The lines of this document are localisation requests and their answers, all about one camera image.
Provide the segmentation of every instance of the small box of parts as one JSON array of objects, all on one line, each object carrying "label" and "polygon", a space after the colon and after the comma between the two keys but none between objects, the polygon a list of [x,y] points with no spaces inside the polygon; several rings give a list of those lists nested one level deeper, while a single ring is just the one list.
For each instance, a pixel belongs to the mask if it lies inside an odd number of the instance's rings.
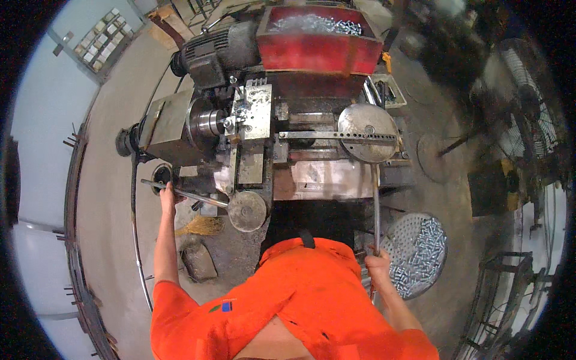
[{"label": "small box of parts", "polygon": [[256,41],[266,71],[369,75],[382,41],[362,12],[333,6],[272,6]]},{"label": "small box of parts", "polygon": [[400,108],[407,104],[402,90],[396,80],[390,74],[373,74],[370,76],[378,90],[378,94],[384,100],[385,109]]}]

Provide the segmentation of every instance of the broom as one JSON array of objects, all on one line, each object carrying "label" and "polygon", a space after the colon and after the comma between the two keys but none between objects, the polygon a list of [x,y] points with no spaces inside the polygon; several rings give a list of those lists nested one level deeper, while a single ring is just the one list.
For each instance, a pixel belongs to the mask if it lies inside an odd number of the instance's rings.
[{"label": "broom", "polygon": [[221,232],[223,228],[224,221],[220,217],[196,215],[186,226],[174,230],[174,236],[184,234],[216,235]]}]

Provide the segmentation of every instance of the black strap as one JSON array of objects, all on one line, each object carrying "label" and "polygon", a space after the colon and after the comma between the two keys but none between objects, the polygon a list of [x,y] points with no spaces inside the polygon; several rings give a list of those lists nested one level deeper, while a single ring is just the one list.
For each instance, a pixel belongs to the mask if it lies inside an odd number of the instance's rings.
[{"label": "black strap", "polygon": [[300,238],[302,239],[302,243],[305,248],[309,249],[316,248],[316,243],[314,242],[314,238],[312,237],[312,234],[310,234],[310,231],[308,231],[307,229],[300,229],[298,231],[298,234],[300,234]]}]

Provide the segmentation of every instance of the orange shirt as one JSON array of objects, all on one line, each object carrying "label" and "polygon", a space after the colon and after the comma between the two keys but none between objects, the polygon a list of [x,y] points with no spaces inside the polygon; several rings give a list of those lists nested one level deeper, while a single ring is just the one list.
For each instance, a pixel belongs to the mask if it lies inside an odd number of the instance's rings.
[{"label": "orange shirt", "polygon": [[157,359],[232,359],[275,316],[316,359],[438,359],[424,332],[396,332],[360,283],[340,242],[300,238],[266,250],[256,274],[199,306],[180,286],[154,287],[151,346]]}]

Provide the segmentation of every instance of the man's right hand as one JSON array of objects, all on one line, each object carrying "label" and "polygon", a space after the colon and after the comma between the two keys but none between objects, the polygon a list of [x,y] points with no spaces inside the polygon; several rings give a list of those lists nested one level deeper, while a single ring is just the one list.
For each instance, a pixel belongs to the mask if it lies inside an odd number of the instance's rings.
[{"label": "man's right hand", "polygon": [[175,205],[184,200],[183,196],[174,195],[172,182],[166,183],[166,188],[160,190],[160,203],[162,204],[162,214],[174,217],[176,216]]},{"label": "man's right hand", "polygon": [[364,262],[377,289],[388,289],[392,285],[390,280],[390,255],[386,251],[381,249],[380,257],[369,255],[364,259]]}]

